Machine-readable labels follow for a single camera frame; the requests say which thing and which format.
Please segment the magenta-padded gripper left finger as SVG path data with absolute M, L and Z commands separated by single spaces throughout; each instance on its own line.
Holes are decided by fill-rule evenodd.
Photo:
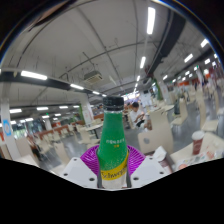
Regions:
M 81 187 L 97 189 L 100 174 L 97 149 L 98 145 L 89 148 L 81 157 L 73 157 L 60 176 Z

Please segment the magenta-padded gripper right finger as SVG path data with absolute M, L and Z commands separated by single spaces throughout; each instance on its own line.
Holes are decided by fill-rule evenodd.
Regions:
M 168 173 L 152 156 L 145 156 L 133 146 L 128 146 L 127 187 L 140 188 L 157 181 Z

